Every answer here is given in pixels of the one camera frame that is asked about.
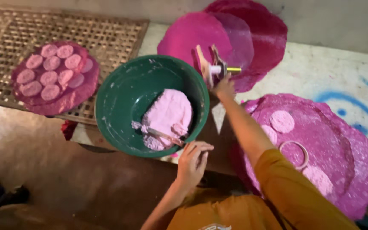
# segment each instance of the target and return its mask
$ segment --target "bamboo mat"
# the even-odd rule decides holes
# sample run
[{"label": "bamboo mat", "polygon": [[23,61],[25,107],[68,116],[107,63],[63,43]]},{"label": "bamboo mat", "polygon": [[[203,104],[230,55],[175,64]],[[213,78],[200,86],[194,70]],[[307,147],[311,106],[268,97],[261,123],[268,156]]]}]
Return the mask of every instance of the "bamboo mat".
[{"label": "bamboo mat", "polygon": [[[12,95],[11,71],[35,47],[56,40],[85,47],[100,64],[99,88],[115,68],[137,56],[148,23],[86,12],[0,8],[0,106],[26,110]],[[55,117],[96,124],[95,96]]]}]

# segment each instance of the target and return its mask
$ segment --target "pink dough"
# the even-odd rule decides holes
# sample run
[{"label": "pink dough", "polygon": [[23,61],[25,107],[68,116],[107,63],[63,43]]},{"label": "pink dough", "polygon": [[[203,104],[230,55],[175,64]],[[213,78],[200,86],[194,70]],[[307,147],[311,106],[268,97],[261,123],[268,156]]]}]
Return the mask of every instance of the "pink dough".
[{"label": "pink dough", "polygon": [[83,74],[78,74],[72,81],[69,81],[68,86],[72,89],[79,87],[83,81],[85,80],[85,76]]},{"label": "pink dough", "polygon": [[25,64],[28,69],[38,68],[43,62],[43,57],[41,55],[31,55],[27,63]]},{"label": "pink dough", "polygon": [[83,66],[83,69],[80,72],[84,74],[88,72],[89,70],[91,70],[92,67],[93,67],[93,61],[90,59],[87,59],[85,66]]},{"label": "pink dough", "polygon": [[25,97],[32,97],[37,95],[42,89],[42,85],[38,81],[33,81],[24,86],[21,86],[20,90]]},{"label": "pink dough", "polygon": [[[190,125],[193,110],[186,95],[177,90],[165,89],[161,96],[146,112],[141,123],[157,131],[175,138],[186,135]],[[144,133],[144,145],[161,151],[174,144],[159,136]]]},{"label": "pink dough", "polygon": [[58,77],[59,84],[65,85],[66,83],[68,83],[70,79],[72,79],[72,77],[73,77],[72,70],[64,70],[60,72],[59,77]]},{"label": "pink dough", "polygon": [[312,182],[319,192],[326,196],[333,191],[333,184],[328,175],[317,166],[308,166],[303,170],[303,175]]},{"label": "pink dough", "polygon": [[57,85],[48,85],[46,86],[42,92],[40,92],[40,96],[45,101],[50,101],[58,97],[60,93],[60,88]]},{"label": "pink dough", "polygon": [[284,110],[275,111],[269,120],[272,127],[279,133],[289,133],[295,127],[295,120]]},{"label": "pink dough", "polygon": [[60,65],[60,58],[58,58],[57,56],[48,57],[43,62],[43,67],[47,71],[55,70],[55,69],[57,69],[59,67],[59,65]]},{"label": "pink dough", "polygon": [[272,144],[276,145],[276,142],[278,141],[278,134],[268,125],[262,125],[261,128],[266,133],[266,136],[269,137],[269,140],[271,140]]},{"label": "pink dough", "polygon": [[73,54],[73,46],[71,45],[62,45],[58,49],[58,57],[60,58],[68,58],[70,55]]},{"label": "pink dough", "polygon": [[65,60],[65,66],[68,69],[76,68],[81,60],[82,57],[80,55],[74,54]]},{"label": "pink dough", "polygon": [[35,78],[35,72],[30,69],[25,69],[18,74],[16,82],[19,84],[26,84]]},{"label": "pink dough", "polygon": [[58,74],[55,71],[44,72],[40,77],[40,83],[44,86],[53,85],[58,81]]},{"label": "pink dough", "polygon": [[50,57],[56,54],[58,52],[58,47],[54,44],[47,44],[42,47],[42,50],[40,52],[40,55],[43,57]]}]

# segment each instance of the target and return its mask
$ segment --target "white surface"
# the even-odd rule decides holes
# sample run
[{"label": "white surface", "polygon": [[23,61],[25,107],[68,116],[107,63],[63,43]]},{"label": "white surface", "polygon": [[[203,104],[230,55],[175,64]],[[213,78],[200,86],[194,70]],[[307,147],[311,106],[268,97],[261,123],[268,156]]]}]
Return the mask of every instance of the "white surface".
[{"label": "white surface", "polygon": [[[0,4],[84,10],[170,24],[213,0],[0,0]],[[368,1],[257,0],[288,26],[288,40],[368,53]]]},{"label": "white surface", "polygon": [[[151,23],[139,55],[155,54],[166,29],[165,25]],[[257,99],[268,93],[292,93],[316,101],[322,93],[333,91],[347,94],[368,107],[368,86],[364,79],[368,81],[366,54],[287,43],[282,62],[257,83],[253,90],[238,94],[236,100]],[[368,130],[368,113],[359,106],[340,98],[326,102],[335,113],[340,108],[345,109],[347,114],[342,118],[348,124],[359,123]],[[216,145],[210,154],[207,169],[234,174],[227,158],[233,135],[228,123],[224,122],[225,110],[214,100],[211,102],[211,110],[212,117],[198,138]],[[79,125],[72,140],[109,147],[97,128],[92,126],[86,130],[83,125]],[[178,158],[169,156],[161,160],[177,163]]]}]

